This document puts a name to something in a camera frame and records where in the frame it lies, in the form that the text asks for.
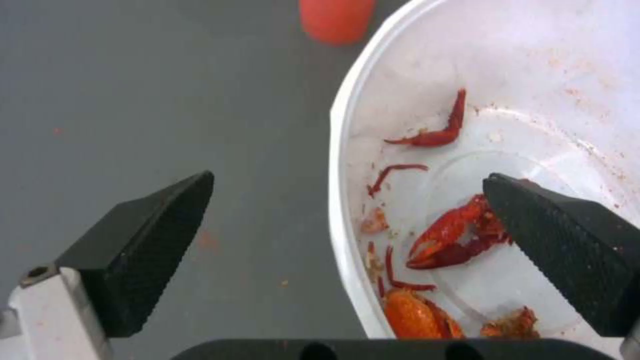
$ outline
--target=red plastic cup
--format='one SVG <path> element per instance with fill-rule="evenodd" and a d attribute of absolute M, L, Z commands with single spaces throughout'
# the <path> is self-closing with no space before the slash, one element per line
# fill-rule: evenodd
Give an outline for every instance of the red plastic cup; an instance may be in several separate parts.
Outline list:
<path fill-rule="evenodd" d="M 302 28 L 332 45 L 353 44 L 367 33 L 376 0 L 300 0 Z"/>

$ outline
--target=gray table surface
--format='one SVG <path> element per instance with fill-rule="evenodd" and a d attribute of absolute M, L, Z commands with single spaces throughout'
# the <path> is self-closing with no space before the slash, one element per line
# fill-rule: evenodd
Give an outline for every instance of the gray table surface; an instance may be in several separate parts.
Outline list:
<path fill-rule="evenodd" d="M 201 234 L 116 358 L 364 337 L 326 210 L 328 111 L 361 48 L 310 41 L 295 0 L 0 0 L 0 299 L 116 202 L 210 169 Z"/>

